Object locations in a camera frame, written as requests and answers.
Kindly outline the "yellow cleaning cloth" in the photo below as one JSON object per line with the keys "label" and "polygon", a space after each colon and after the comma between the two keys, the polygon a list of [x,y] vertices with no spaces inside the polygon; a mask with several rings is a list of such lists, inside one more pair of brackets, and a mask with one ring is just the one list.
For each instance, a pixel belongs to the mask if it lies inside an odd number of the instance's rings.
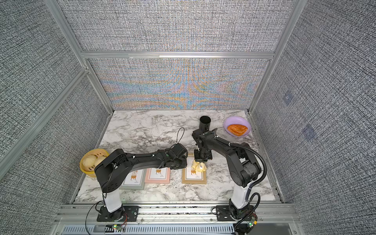
{"label": "yellow cleaning cloth", "polygon": [[207,167],[205,163],[193,160],[191,170],[194,170],[195,172],[205,172],[207,170]]}

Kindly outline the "tan wooden picture frame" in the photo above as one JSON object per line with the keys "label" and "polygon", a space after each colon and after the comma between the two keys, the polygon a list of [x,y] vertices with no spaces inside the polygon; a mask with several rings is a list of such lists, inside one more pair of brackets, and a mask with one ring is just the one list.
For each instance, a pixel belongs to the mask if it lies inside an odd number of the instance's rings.
{"label": "tan wooden picture frame", "polygon": [[187,157],[187,167],[182,170],[182,183],[183,184],[199,184],[204,185],[207,183],[207,176],[205,172],[195,172],[191,170],[194,154],[189,153]]}

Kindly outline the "pink picture frame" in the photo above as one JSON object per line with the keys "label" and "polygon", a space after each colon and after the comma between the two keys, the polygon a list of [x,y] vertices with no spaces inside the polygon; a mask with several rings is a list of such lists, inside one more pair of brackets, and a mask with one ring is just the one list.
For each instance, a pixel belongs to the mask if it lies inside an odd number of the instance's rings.
{"label": "pink picture frame", "polygon": [[149,168],[146,171],[146,184],[169,184],[170,168]]}

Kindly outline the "grey-green picture frame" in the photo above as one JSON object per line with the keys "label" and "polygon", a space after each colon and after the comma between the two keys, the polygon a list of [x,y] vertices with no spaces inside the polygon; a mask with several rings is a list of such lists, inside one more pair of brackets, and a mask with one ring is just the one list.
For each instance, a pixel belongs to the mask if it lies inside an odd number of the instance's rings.
{"label": "grey-green picture frame", "polygon": [[143,190],[145,186],[146,169],[130,172],[120,186],[121,190]]}

